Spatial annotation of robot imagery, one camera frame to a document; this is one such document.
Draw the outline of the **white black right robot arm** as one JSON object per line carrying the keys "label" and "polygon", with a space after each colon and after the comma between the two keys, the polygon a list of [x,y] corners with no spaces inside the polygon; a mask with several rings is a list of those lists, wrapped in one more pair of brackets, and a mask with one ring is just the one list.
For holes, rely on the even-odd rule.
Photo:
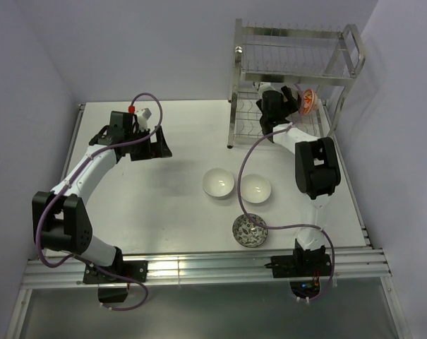
{"label": "white black right robot arm", "polygon": [[298,85],[276,89],[268,82],[254,82],[253,88],[258,94],[263,135],[294,155],[296,186],[312,205],[312,215],[295,239],[295,247],[302,252],[292,260],[298,274],[308,275],[318,264],[310,251],[320,251],[326,241],[324,227],[318,221],[320,213],[341,182],[335,144],[330,137],[312,136],[296,126],[302,117],[320,107],[314,90],[301,90]]}

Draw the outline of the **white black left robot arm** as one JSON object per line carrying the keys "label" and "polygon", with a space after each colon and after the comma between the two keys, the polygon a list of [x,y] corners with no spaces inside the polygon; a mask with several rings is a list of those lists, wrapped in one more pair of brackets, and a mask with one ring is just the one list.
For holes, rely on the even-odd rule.
{"label": "white black left robot arm", "polygon": [[33,196],[35,245],[46,266],[51,263],[42,251],[60,251],[99,266],[100,275],[109,282],[122,279],[122,251],[93,234],[85,204],[122,158],[141,161],[172,156],[162,127],[149,128],[151,115],[148,108],[135,111],[129,107],[127,112],[111,112],[109,123],[91,138],[84,156],[68,176],[50,191],[39,191]]}

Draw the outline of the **black white floral bowl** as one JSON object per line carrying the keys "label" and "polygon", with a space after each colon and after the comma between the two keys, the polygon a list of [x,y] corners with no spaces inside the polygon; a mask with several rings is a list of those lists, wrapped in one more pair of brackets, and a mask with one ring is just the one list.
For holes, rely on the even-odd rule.
{"label": "black white floral bowl", "polygon": [[268,236],[268,230],[256,225],[249,220],[245,214],[235,219],[232,225],[232,234],[234,239],[247,248],[256,248],[265,243]]}

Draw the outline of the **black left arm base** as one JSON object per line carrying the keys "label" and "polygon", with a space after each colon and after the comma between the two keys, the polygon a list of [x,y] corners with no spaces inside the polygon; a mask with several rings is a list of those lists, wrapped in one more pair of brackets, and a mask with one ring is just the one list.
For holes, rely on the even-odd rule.
{"label": "black left arm base", "polygon": [[[149,291],[144,285],[147,274],[146,260],[124,261],[118,267],[108,268],[87,264],[82,282],[84,285],[98,285],[97,298],[102,306],[111,307],[113,310],[129,310],[138,308],[147,301]],[[116,304],[126,301],[132,284],[142,287],[142,300],[135,306],[117,306]]]}

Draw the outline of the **orange patterned bowl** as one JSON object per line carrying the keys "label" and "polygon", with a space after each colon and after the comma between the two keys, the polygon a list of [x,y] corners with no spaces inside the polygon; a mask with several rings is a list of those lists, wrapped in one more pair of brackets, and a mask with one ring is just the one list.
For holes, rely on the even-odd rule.
{"label": "orange patterned bowl", "polygon": [[304,90],[301,94],[301,106],[299,108],[299,114],[301,116],[307,116],[312,111],[315,111],[318,106],[318,95],[316,91],[311,88]]}

